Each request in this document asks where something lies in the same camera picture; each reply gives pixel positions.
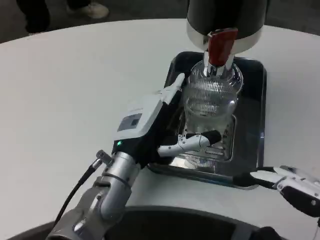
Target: gray floor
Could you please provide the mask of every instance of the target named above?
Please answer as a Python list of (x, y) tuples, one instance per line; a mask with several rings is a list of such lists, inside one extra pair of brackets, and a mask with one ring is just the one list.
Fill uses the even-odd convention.
[[(103, 20), (68, 16), (65, 0), (46, 2), (52, 30), (107, 21), (186, 17), (186, 0), (98, 0), (110, 9), (109, 17)], [(268, 25), (320, 35), (319, 23), (320, 0), (271, 0)], [(25, 19), (16, 1), (0, 0), (0, 43), (26, 35)]]

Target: person's leg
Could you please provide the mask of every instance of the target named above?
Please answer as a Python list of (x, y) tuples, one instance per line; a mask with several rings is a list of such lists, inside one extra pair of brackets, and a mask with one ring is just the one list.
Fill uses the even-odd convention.
[(109, 14), (107, 7), (91, 0), (67, 0), (67, 4), (70, 14), (85, 15), (93, 19), (101, 19)]
[(50, 24), (50, 15), (45, 0), (16, 0), (24, 13), (28, 33), (44, 32)]

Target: black pants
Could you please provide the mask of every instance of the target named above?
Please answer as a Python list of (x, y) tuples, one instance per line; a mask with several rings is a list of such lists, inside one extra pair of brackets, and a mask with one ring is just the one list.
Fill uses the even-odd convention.
[[(26, 18), (25, 29), (29, 33), (45, 31), (50, 24), (50, 15), (45, 0), (16, 0)], [(90, 0), (67, 0), (71, 9), (87, 6)]]

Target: metal tray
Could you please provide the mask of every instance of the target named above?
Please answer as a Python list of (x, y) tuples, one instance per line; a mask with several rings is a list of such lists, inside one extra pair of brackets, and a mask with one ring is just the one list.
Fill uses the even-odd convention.
[[(189, 76), (192, 67), (202, 57), (200, 52), (179, 53), (171, 62), (165, 87), (170, 86), (180, 73)], [(233, 185), (233, 176), (263, 166), (267, 72), (254, 59), (235, 57), (234, 63), (243, 74), (243, 89), (233, 116), (235, 128), (230, 158), (216, 159), (211, 162), (210, 167), (201, 167), (191, 164), (186, 160), (186, 155), (182, 154), (170, 159), (168, 164), (149, 164), (148, 167), (153, 172), (236, 187)], [(178, 120), (171, 127), (175, 134), (183, 133), (182, 110), (177, 111)]]

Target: white sneaker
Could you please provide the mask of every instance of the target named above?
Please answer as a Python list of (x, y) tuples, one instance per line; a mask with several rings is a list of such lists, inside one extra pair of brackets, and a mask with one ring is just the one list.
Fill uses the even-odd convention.
[(69, 14), (86, 15), (92, 19), (102, 19), (109, 14), (109, 9), (97, 2), (90, 2), (88, 6), (76, 10), (67, 6), (66, 10)]

